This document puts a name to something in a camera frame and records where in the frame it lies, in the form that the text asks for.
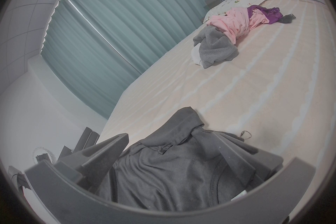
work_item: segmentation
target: purple clothing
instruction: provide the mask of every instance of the purple clothing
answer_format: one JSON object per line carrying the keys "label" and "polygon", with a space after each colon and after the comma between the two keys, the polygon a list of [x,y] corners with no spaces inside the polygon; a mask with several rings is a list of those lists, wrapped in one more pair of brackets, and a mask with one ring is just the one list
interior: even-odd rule
{"label": "purple clothing", "polygon": [[249,19],[252,17],[252,10],[253,9],[259,9],[267,19],[269,19],[269,25],[272,23],[277,22],[282,18],[282,14],[280,12],[280,8],[265,8],[257,5],[251,5],[250,7],[247,8],[247,13],[249,14]]}

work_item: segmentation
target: curtain fold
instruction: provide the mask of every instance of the curtain fold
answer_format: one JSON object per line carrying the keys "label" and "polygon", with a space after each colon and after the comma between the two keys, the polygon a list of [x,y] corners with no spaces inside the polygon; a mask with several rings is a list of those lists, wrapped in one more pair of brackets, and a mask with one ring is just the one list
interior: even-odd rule
{"label": "curtain fold", "polygon": [[61,0],[41,55],[105,118],[123,91],[201,25],[205,0]]}

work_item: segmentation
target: bed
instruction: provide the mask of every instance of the bed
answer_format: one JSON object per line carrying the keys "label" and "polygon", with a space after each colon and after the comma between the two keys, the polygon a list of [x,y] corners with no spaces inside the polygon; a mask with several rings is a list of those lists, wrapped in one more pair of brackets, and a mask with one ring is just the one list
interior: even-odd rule
{"label": "bed", "polygon": [[317,166],[335,124],[334,23],[322,3],[267,0],[293,13],[292,24],[259,25],[237,41],[239,55],[203,69],[191,60],[193,37],[182,40],[122,94],[98,140],[128,133],[129,145],[191,106],[205,129],[239,135],[246,143],[298,156]]}

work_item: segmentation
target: white tag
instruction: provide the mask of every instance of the white tag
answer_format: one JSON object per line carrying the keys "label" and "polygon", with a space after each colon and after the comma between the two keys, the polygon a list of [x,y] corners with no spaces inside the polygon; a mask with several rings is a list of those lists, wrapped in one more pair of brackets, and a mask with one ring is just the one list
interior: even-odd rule
{"label": "white tag", "polygon": [[241,193],[239,193],[236,197],[233,197],[233,198],[231,199],[231,201],[233,201],[233,200],[235,200],[235,199],[237,199],[237,198],[240,198],[240,197],[245,196],[246,193],[247,193],[247,191],[246,191],[246,190],[243,190],[243,191],[242,191]]}

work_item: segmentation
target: pillowcase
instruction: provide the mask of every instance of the pillowcase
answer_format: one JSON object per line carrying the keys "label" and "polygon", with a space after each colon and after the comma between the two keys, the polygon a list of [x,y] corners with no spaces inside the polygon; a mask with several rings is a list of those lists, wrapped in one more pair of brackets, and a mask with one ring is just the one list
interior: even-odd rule
{"label": "pillowcase", "polygon": [[260,5],[265,0],[225,0],[216,7],[210,9],[205,15],[203,23],[208,21],[213,15],[223,15],[231,8],[245,7],[248,8],[251,5]]}

